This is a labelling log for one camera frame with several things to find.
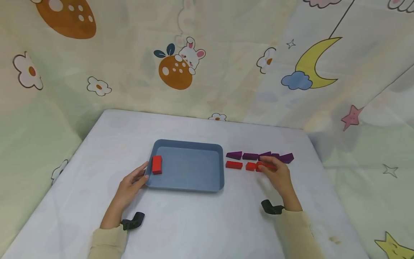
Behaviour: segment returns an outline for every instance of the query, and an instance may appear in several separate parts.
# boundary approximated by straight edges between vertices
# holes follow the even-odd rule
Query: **pink star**
[[[351,105],[349,114],[341,120],[345,123],[344,131],[351,125],[359,125],[358,116],[361,113],[362,109],[363,107],[358,110],[354,105]]]

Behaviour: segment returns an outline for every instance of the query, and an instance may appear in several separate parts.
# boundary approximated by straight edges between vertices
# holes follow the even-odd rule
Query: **yellow crescent moon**
[[[312,81],[311,88],[325,87],[334,83],[338,79],[327,79],[320,77],[316,72],[316,63],[322,54],[335,42],[342,39],[342,37],[326,39],[318,42],[310,47],[299,59],[296,64],[295,71],[303,71],[305,75],[309,76],[309,80]]]

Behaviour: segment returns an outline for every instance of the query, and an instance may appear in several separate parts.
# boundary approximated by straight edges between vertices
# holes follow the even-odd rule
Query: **fabric backdrop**
[[[1,1],[0,254],[117,108],[304,129],[370,257],[412,258],[413,2]]]

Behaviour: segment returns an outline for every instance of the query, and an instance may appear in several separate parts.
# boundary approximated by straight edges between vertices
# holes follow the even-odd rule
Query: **orange fruit illustration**
[[[178,62],[174,56],[167,56],[161,61],[158,73],[167,86],[177,90],[187,89],[193,81],[188,64],[185,61]]]
[[[36,7],[43,20],[61,35],[75,39],[95,36],[95,17],[86,0],[42,0]]]

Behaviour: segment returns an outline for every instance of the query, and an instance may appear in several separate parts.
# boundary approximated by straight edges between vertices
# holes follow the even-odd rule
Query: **black wrist strap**
[[[280,215],[282,214],[282,210],[284,209],[282,205],[273,206],[269,200],[262,201],[262,207],[267,214],[271,215]]]
[[[123,225],[124,230],[131,230],[142,225],[144,221],[145,214],[142,212],[135,213],[135,216],[132,220],[122,220],[121,224]]]

